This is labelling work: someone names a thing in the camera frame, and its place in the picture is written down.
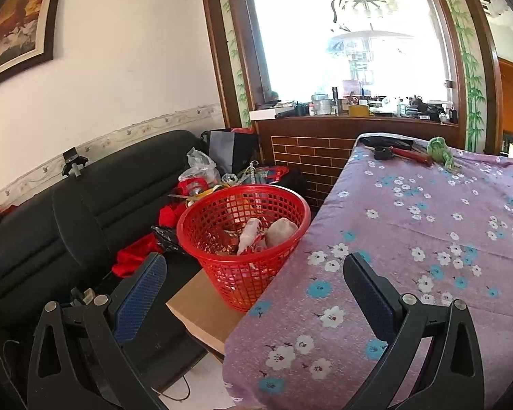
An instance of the purple floral fabric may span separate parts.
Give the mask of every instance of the purple floral fabric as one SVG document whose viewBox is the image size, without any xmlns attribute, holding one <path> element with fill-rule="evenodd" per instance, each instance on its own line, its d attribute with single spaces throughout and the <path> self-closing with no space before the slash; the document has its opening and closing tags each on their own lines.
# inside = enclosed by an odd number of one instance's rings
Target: purple floral fabric
<svg viewBox="0 0 513 410">
<path fill-rule="evenodd" d="M 297 249 L 226 341 L 236 402 L 338 410 L 387 347 L 342 274 L 359 252 L 400 293 L 470 307 L 491 406 L 513 380 L 513 160 L 453 150 L 457 168 L 380 162 L 354 149 Z M 423 342 L 397 399 L 408 396 Z"/>
</svg>

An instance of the metal screw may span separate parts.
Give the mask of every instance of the metal screw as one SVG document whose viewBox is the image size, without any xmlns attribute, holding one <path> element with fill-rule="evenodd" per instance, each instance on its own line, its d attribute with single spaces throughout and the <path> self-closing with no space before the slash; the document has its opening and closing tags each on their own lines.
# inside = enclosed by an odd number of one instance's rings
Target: metal screw
<svg viewBox="0 0 513 410">
<path fill-rule="evenodd" d="M 57 308 L 57 303 L 55 301 L 51 301 L 45 305 L 44 310 L 49 313 L 49 312 L 52 312 L 53 310 L 55 310 L 56 308 Z"/>
<path fill-rule="evenodd" d="M 454 301 L 454 306 L 460 311 L 464 311 L 467 308 L 467 304 L 461 299 L 456 299 Z"/>
<path fill-rule="evenodd" d="M 95 299 L 93 299 L 93 303 L 97 306 L 104 305 L 108 302 L 108 297 L 105 295 L 98 295 Z"/>
<path fill-rule="evenodd" d="M 403 299 L 403 302 L 406 303 L 407 305 L 414 305 L 417 300 L 416 300 L 416 296 L 415 295 L 403 295 L 403 297 L 401 298 Z"/>
</svg>

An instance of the brick pattern panel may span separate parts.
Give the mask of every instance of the brick pattern panel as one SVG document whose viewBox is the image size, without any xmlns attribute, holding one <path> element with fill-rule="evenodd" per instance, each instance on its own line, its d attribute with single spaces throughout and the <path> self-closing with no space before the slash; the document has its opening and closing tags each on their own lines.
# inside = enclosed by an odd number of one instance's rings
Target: brick pattern panel
<svg viewBox="0 0 513 410">
<path fill-rule="evenodd" d="M 272 136 L 277 165 L 298 168 L 307 181 L 306 200 L 321 207 L 350 157 L 355 140 Z"/>
</svg>

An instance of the basket rim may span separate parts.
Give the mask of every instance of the basket rim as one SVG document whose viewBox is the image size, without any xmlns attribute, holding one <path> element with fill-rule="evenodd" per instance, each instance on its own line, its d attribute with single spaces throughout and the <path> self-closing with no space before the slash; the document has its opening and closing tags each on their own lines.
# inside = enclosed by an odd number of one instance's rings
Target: basket rim
<svg viewBox="0 0 513 410">
<path fill-rule="evenodd" d="M 298 230 L 285 242 L 282 244 L 279 244 L 278 246 L 274 246 L 273 248 L 269 248 L 267 250 L 253 253 L 253 254 L 247 254 L 244 256 L 236 256 L 236 255 L 217 255 L 217 254 L 211 254 L 205 251 L 200 250 L 196 246 L 194 246 L 192 243 L 188 241 L 184 233 L 179 232 L 179 230 L 182 230 L 184 223 L 186 220 L 191 219 L 191 216 L 196 214 L 201 208 L 204 208 L 205 206 L 213 203 L 214 201 L 223 198 L 226 192 L 230 192 L 229 195 L 234 195 L 236 193 L 262 193 L 262 194 L 270 194 L 269 191 L 277 191 L 278 194 L 280 194 L 281 191 L 288 191 L 290 194 L 294 195 L 298 198 L 300 201 L 303 209 L 304 209 L 304 215 L 302 217 L 302 223 L 298 227 Z M 272 259 L 277 254 L 280 254 L 282 252 L 285 252 L 288 250 L 292 245 L 293 241 L 298 242 L 302 236 L 306 233 L 310 226 L 310 220 L 311 220 L 311 212 L 310 212 L 310 206 L 308 205 L 307 201 L 304 200 L 304 198 L 299 195 L 298 193 L 285 188 L 283 186 L 275 186 L 272 184 L 244 184 L 240 186 L 233 186 L 230 188 L 225 188 L 223 190 L 215 191 L 214 193 L 211 193 L 199 201 L 197 201 L 194 205 L 190 206 L 181 216 L 179 219 L 179 222 L 177 224 L 177 237 L 179 239 L 179 244 L 182 246 L 182 248 L 191 256 L 195 257 L 198 260 L 205 260 L 209 262 L 219 262 L 219 263 L 232 263 L 232 264 L 239 264 L 239 263 L 251 263 L 262 260 L 263 256 L 268 257 L 269 259 Z"/>
</svg>

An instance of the green cloth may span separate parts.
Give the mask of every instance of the green cloth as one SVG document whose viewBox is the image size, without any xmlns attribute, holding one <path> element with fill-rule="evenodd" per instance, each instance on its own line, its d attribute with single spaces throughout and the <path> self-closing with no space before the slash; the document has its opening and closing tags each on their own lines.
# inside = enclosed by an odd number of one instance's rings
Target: green cloth
<svg viewBox="0 0 513 410">
<path fill-rule="evenodd" d="M 434 162 L 444 164 L 445 169 L 451 173 L 454 167 L 454 158 L 452 151 L 448 146 L 443 137 L 435 137 L 428 143 L 428 154 L 431 156 Z"/>
</svg>

